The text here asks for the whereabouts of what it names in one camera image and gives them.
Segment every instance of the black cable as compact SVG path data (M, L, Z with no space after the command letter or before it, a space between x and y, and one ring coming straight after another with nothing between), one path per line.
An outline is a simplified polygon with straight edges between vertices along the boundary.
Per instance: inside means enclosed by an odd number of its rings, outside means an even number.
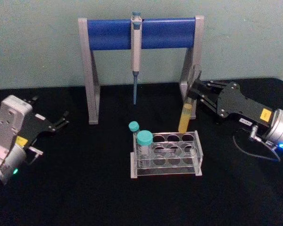
M246 129L244 129L244 128L240 128L240 129L243 130L244 132L250 133L248 130L246 130ZM265 144L263 141L261 141L261 144L263 144L265 147L267 147L267 148L275 155L276 159L268 158L268 157L265 157L265 156L262 156L262 155L258 155L258 154L251 154L251 153L248 153L248 152L244 151L242 148L240 148L239 145L237 144L236 138L235 138L235 134L236 134L240 129L236 130L236 132L234 132L234 134L233 134L233 142L234 142L234 145L238 148L239 151L243 152L244 154L247 154L247 155L256 157L256 158L267 159L267 160L271 160L271 161L281 161L280 157L279 157L278 154L274 151L274 149L272 149L270 146L268 146L267 144Z

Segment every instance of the light blue wall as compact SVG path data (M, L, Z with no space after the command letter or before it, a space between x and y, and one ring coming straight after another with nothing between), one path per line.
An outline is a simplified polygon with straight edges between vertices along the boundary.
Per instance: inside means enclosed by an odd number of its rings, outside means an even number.
M1 0L0 89L83 85L78 17L205 16L203 79L283 78L283 0ZM179 81L184 49L143 50L140 82ZM130 51L97 51L101 84L132 83Z

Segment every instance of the black table surface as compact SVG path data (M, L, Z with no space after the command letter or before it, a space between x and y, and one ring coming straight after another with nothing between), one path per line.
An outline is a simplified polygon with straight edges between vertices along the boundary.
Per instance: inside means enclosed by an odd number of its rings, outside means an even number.
M283 109L283 82L236 80L242 93ZM84 87L0 90L39 95L34 112L57 120L68 110L70 124L35 147L44 155L21 166L0 191L0 225L283 225L282 161L239 152L235 121L215 123L204 106L189 131L197 130L204 153L202 173L130 179L136 120L151 132L176 132L182 109L177 83L103 86L98 125L88 125Z

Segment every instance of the yellow liquid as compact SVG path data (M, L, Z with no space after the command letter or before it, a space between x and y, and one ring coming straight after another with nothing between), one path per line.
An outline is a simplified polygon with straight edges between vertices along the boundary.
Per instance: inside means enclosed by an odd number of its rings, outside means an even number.
M192 114L192 105L185 103L183 105L183 110L181 112L181 117L180 117L179 126L178 126L178 132L186 133L186 131L188 130L188 125L189 125L189 121L190 121L190 118L191 118L191 114Z

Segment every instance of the tube with yellow liquid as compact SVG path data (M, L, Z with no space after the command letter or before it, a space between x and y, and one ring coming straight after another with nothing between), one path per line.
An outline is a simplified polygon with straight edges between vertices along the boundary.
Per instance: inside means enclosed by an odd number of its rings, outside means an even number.
M186 133L186 131L188 130L191 114L192 114L192 99L186 97L183 103L183 110L181 111L178 132Z

